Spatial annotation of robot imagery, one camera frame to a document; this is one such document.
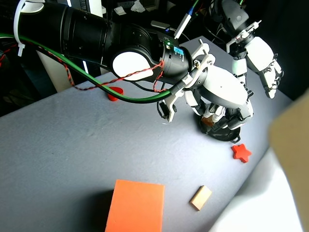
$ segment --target red star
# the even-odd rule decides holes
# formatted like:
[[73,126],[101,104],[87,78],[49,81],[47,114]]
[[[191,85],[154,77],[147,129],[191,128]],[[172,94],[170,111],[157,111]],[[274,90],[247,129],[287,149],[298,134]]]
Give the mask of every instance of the red star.
[[249,155],[251,155],[251,151],[247,150],[245,144],[241,144],[239,146],[232,146],[232,150],[234,152],[234,159],[240,159],[241,162],[246,163],[249,161]]

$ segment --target blue label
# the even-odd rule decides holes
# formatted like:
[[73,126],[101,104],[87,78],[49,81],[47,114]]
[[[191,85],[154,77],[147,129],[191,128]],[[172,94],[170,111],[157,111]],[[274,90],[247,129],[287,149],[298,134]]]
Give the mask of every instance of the blue label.
[[174,52],[176,52],[176,53],[178,53],[178,54],[180,54],[180,55],[184,55],[183,50],[181,50],[181,49],[178,48],[178,47],[174,47]]

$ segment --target robotic hand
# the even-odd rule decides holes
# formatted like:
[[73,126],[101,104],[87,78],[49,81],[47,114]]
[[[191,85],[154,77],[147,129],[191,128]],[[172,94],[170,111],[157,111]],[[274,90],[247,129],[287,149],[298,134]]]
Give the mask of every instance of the robotic hand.
[[[240,22],[245,21],[237,27],[233,24],[234,18],[225,20],[229,16],[224,11],[225,4],[231,1],[215,0],[213,9],[222,4],[216,14],[224,12],[224,16],[219,18],[226,31],[235,35],[228,47],[237,44],[233,48],[236,77],[214,65],[215,57],[209,53],[208,44],[201,40],[192,55],[179,47],[177,38],[188,22],[187,18],[172,38],[136,25],[108,22],[66,5],[22,0],[15,13],[14,35],[20,51],[24,45],[19,35],[66,56],[98,63],[127,81],[155,82],[163,73],[160,81],[172,84],[167,90],[169,94],[160,103],[164,117],[169,122],[173,120],[174,103],[184,95],[188,105],[201,116],[202,131],[216,139],[230,141],[239,138],[240,126],[253,116],[249,99],[253,93],[246,88],[245,82],[247,63],[249,67],[256,68],[270,96],[276,91],[274,86],[278,85],[283,73],[274,57],[269,60],[273,56],[269,46],[253,36],[256,24],[244,27],[246,14],[243,11],[244,18]],[[259,53],[260,46],[264,46],[263,53]],[[162,70],[155,69],[157,66],[161,66]],[[201,97],[211,103],[205,104]]]

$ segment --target orange box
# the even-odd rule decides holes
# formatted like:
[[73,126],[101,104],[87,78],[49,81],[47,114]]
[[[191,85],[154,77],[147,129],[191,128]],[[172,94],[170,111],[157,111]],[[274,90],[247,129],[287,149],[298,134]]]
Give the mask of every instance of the orange box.
[[116,180],[105,232],[161,232],[164,186]]

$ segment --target table surface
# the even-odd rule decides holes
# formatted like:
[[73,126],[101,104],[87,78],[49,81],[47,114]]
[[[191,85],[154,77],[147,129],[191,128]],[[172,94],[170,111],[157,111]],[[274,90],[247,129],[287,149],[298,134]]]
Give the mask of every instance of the table surface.
[[[232,57],[210,44],[215,64]],[[184,43],[190,52],[198,39]],[[108,73],[99,79],[110,80]],[[132,97],[148,92],[119,82]],[[155,103],[111,102],[99,90],[70,88],[0,118],[0,230],[92,232],[104,228],[116,179],[166,186],[163,232],[205,232],[265,153],[267,128],[291,100],[270,100],[248,71],[254,117],[241,128],[250,161],[233,159],[232,143],[202,134],[184,98],[172,123]],[[201,185],[212,190],[197,212],[188,202]]]

